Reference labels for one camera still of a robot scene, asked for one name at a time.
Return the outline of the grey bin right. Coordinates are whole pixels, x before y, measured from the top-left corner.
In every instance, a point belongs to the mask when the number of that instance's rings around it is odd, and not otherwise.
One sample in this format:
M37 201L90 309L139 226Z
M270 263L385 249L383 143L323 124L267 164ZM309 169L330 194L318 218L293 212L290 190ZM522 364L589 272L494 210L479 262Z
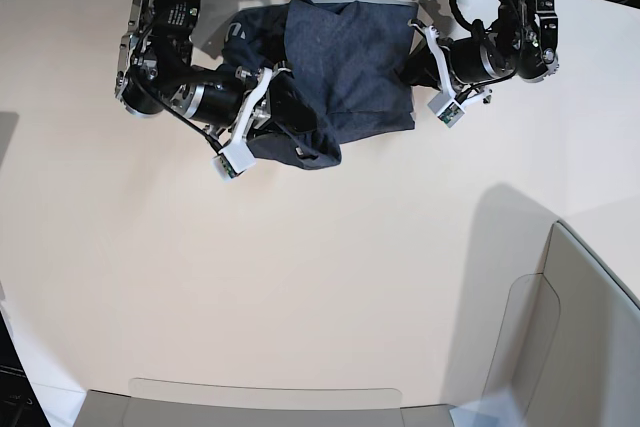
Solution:
M496 426L639 423L639 300L563 223L509 290L479 410Z

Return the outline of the dark blue t-shirt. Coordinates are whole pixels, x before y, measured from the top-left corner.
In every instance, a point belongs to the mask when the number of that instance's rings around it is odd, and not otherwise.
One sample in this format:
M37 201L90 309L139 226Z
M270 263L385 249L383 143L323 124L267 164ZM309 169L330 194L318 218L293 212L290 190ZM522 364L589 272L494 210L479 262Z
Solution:
M224 68L251 70L285 62L292 73L273 83L294 87L314 109L310 134L253 130L248 147L258 159L303 170L337 166L344 144L415 127L412 89L397 72L413 43L408 21L418 7L352 1L249 8L227 28Z

